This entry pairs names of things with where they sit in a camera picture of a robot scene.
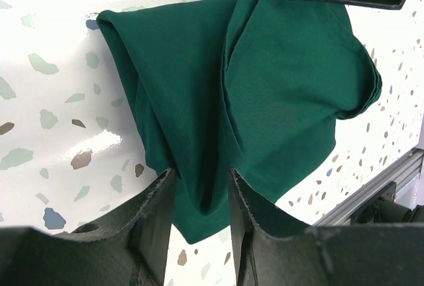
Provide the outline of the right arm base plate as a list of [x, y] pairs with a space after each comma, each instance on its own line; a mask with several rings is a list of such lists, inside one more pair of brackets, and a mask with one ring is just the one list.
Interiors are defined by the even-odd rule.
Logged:
[[397, 184], [389, 182], [351, 214], [350, 223], [423, 223], [423, 205], [409, 209], [397, 204], [396, 189]]

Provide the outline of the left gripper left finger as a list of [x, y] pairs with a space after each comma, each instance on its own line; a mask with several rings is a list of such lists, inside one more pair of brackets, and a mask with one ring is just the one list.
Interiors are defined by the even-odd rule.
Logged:
[[1, 229], [2, 285], [163, 285], [176, 173], [71, 233]]

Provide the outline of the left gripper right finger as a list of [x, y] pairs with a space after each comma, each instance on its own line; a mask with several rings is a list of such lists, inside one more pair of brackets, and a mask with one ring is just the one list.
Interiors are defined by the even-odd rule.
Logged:
[[423, 223], [310, 226], [229, 173], [238, 285], [422, 285]]

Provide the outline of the green surgical cloth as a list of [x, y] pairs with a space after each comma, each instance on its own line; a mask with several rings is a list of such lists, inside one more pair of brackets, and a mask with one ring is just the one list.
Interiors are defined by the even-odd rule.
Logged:
[[189, 244], [228, 226], [231, 169], [276, 202], [333, 151], [336, 121], [381, 94], [340, 4], [202, 0], [97, 24], [147, 166], [176, 171], [173, 223]]

